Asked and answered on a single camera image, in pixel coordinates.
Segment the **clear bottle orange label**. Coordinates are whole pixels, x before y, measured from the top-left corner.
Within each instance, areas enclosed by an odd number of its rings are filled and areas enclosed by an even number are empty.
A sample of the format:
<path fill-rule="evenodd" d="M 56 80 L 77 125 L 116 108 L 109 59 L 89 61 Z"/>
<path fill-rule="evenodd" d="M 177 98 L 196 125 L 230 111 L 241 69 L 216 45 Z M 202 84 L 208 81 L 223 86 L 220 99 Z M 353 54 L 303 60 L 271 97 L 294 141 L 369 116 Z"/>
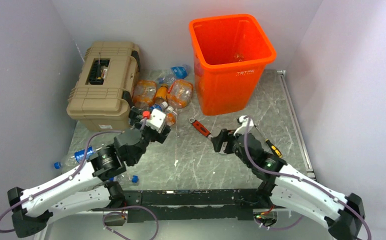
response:
<path fill-rule="evenodd" d="M 177 123 L 178 113 L 177 109 L 172 106 L 168 106 L 166 109 L 166 123 L 168 126 L 173 126 Z"/>

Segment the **blue label crushed bottle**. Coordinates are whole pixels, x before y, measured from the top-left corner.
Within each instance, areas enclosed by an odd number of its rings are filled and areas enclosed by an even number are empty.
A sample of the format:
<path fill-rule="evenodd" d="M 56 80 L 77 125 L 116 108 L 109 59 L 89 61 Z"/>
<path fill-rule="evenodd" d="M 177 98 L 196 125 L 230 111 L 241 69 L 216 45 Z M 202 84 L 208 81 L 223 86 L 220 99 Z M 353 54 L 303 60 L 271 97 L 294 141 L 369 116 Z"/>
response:
<path fill-rule="evenodd" d="M 166 101 L 162 102 L 155 102 L 150 108 L 149 111 L 152 112 L 153 110 L 159 110 L 161 112 L 165 112 L 165 110 L 168 108 L 168 103 Z"/>

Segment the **crushed orange label bottle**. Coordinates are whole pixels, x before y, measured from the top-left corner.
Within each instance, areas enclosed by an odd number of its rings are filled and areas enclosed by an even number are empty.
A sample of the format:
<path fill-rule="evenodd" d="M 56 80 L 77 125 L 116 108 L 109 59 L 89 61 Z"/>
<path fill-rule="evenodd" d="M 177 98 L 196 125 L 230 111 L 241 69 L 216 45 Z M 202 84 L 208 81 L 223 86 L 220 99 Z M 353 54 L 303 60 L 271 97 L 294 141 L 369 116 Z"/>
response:
<path fill-rule="evenodd" d="M 169 88 L 166 95 L 169 106 L 174 109 L 185 108 L 192 97 L 194 86 L 192 83 L 177 79 Z"/>

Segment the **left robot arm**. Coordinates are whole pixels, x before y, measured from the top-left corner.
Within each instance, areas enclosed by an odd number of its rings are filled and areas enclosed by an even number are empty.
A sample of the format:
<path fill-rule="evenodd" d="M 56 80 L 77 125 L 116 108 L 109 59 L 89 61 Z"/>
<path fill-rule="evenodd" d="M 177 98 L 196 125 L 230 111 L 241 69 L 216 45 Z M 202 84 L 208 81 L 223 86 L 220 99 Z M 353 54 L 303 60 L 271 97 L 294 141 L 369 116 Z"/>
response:
<path fill-rule="evenodd" d="M 131 128 L 116 130 L 116 136 L 99 148 L 87 146 L 79 164 L 68 172 L 39 186 L 14 187 L 7 192 L 12 212 L 13 232 L 26 238 L 42 231 L 48 224 L 84 209 L 120 209 L 126 202 L 113 177 L 136 165 L 151 142 L 163 143 L 171 131 L 166 114 L 159 110 L 143 111 L 132 107 Z"/>

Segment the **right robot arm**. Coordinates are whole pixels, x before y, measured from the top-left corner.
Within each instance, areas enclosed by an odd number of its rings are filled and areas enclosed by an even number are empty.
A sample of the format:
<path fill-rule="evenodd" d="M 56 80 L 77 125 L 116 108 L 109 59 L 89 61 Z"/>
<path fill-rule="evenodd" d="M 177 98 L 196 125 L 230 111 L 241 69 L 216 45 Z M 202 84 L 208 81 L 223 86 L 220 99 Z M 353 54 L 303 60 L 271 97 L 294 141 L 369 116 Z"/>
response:
<path fill-rule="evenodd" d="M 261 207 L 275 205 L 293 210 L 323 226 L 336 240 L 358 238 L 365 218 L 358 195 L 345 195 L 303 175 L 266 151 L 252 133 L 243 135 L 222 129 L 210 141 L 215 152 L 236 155 L 262 181 L 256 190 Z"/>

